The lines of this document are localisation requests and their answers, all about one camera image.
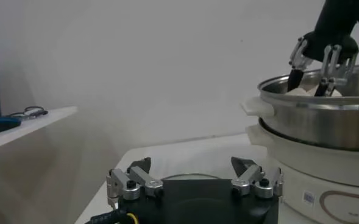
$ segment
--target label sticker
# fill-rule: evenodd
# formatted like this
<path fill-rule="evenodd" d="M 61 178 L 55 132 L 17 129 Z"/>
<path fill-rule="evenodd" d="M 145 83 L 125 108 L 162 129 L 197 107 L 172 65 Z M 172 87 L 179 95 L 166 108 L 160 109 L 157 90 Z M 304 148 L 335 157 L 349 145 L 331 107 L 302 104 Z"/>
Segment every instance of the label sticker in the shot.
<path fill-rule="evenodd" d="M 302 201 L 313 207 L 313 204 L 315 203 L 315 195 L 312 192 L 304 191 L 304 194 L 302 195 Z"/>

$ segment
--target screw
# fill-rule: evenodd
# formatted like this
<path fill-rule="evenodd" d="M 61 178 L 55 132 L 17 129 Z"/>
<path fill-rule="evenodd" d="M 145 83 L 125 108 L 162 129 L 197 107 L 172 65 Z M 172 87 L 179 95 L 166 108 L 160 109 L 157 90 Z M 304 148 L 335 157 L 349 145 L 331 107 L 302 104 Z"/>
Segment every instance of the screw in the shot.
<path fill-rule="evenodd" d="M 134 180 L 129 180 L 128 182 L 126 182 L 126 188 L 128 189 L 133 189 L 136 187 L 136 181 Z"/>
<path fill-rule="evenodd" d="M 267 186 L 269 186 L 269 183 L 270 183 L 269 180 L 267 180 L 265 178 L 259 181 L 259 185 L 261 187 L 267 187 Z"/>

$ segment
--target white table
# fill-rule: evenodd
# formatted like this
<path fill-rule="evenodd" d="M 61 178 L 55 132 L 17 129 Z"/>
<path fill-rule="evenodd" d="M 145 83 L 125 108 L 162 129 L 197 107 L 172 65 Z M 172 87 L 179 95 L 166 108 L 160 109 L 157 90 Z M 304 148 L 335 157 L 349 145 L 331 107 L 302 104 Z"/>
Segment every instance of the white table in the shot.
<path fill-rule="evenodd" d="M 49 110 L 47 115 L 23 121 L 19 127 L 0 132 L 0 146 L 32 133 L 33 131 L 37 131 L 40 128 L 48 126 L 49 124 L 66 118 L 76 112 L 76 107 L 65 107 Z"/>
<path fill-rule="evenodd" d="M 76 112 L 76 107 L 59 108 L 55 110 L 49 110 L 47 115 L 38 117 L 36 119 L 23 121 L 19 127 L 0 132 L 0 146 L 28 135 L 33 131 L 37 131 Z M 10 201 L 16 201 L 18 205 L 23 205 L 27 212 L 30 213 L 29 215 L 35 215 L 40 220 L 46 220 L 46 217 L 41 215 L 40 212 L 36 211 L 34 205 L 27 203 L 26 199 L 17 193 L 13 187 L 3 183 L 5 183 L 5 181 L 0 176 L 0 194 L 3 195 L 3 198 L 9 198 Z M 5 200 L 0 200 L 0 212 L 3 213 L 4 217 L 6 217 L 10 223 L 12 223 L 13 217 L 10 216 L 5 208 L 8 208 L 11 205 L 13 204 Z"/>
<path fill-rule="evenodd" d="M 221 178 L 233 178 L 235 172 L 230 165 L 232 156 L 253 159 L 265 169 L 268 168 L 266 149 L 250 145 L 247 135 L 133 149 L 123 156 L 116 168 L 125 170 L 133 161 L 151 157 L 150 174 L 154 178 L 181 173 L 205 173 Z M 75 224 L 84 224 L 91 216 L 110 210 L 111 207 L 107 204 L 105 182 Z M 287 205 L 281 205 L 279 223 L 314 224 L 315 222 L 293 211 Z"/>

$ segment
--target robotic arm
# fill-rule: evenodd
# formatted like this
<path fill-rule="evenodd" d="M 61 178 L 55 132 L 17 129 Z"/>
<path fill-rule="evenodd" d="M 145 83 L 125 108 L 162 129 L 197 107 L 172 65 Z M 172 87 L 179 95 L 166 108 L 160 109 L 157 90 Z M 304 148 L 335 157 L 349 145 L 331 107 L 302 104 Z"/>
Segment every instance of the robotic arm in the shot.
<path fill-rule="evenodd" d="M 346 83 L 359 53 L 357 42 L 350 36 L 357 22 L 359 0 L 325 0 L 315 30 L 299 38 L 290 56 L 288 91 L 300 85 L 304 70 L 313 60 L 322 62 L 322 82 L 316 96 L 329 96 L 336 85 Z"/>

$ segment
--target white shelf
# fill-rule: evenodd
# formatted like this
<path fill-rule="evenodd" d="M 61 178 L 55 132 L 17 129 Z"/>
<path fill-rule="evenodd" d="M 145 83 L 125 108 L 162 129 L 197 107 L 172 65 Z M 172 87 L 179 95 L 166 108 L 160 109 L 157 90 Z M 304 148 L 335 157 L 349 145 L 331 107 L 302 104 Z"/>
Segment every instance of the white shelf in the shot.
<path fill-rule="evenodd" d="M 61 109 L 49 110 L 45 116 L 33 120 L 23 121 L 21 126 L 0 132 L 0 146 L 25 136 L 33 131 L 37 131 L 53 122 L 59 121 L 77 112 L 77 107 L 66 107 Z"/>

